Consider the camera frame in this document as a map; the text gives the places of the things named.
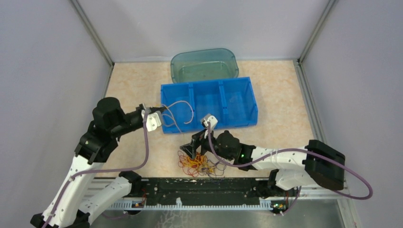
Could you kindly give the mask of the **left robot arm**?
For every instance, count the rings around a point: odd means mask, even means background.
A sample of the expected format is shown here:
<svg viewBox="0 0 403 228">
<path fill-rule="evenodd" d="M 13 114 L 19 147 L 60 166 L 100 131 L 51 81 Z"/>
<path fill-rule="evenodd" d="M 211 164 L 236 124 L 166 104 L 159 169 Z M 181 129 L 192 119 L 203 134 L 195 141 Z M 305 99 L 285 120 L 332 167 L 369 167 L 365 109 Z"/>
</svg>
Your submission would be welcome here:
<svg viewBox="0 0 403 228">
<path fill-rule="evenodd" d="M 120 168 L 119 176 L 90 199 L 84 199 L 90 184 L 118 147 L 120 138 L 142 129 L 144 136 L 162 125 L 165 107 L 139 105 L 125 113 L 117 98 L 101 99 L 92 111 L 93 120 L 81 136 L 75 154 L 57 195 L 48 208 L 32 216 L 36 228 L 88 228 L 118 199 L 142 192 L 141 176 L 136 167 Z"/>
</svg>

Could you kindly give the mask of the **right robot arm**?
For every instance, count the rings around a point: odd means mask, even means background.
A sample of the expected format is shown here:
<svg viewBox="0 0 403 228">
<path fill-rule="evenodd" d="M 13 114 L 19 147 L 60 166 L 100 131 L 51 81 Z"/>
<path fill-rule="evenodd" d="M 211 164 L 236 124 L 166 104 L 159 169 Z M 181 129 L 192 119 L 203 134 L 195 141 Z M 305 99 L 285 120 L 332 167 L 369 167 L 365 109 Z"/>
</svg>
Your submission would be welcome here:
<svg viewBox="0 0 403 228">
<path fill-rule="evenodd" d="M 345 156 L 319 140 L 309 140 L 307 146 L 299 148 L 267 149 L 241 143 L 228 130 L 218 137 L 203 130 L 180 149 L 192 159 L 199 150 L 201 155 L 216 154 L 227 166 L 243 171 L 268 170 L 268 191 L 274 196 L 313 184 L 328 190 L 344 188 L 345 172 L 340 165 L 345 164 Z"/>
</svg>

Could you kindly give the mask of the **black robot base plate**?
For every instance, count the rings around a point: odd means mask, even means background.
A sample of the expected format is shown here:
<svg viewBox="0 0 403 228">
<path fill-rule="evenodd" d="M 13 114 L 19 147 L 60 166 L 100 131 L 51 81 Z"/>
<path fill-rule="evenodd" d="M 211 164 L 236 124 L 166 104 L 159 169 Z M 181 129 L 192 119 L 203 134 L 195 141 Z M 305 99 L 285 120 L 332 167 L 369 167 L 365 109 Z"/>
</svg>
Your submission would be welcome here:
<svg viewBox="0 0 403 228">
<path fill-rule="evenodd" d="M 262 199 L 296 196 L 267 178 L 148 178 L 128 197 L 139 197 L 147 206 L 171 206 L 180 199 L 184 206 L 255 206 Z"/>
</svg>

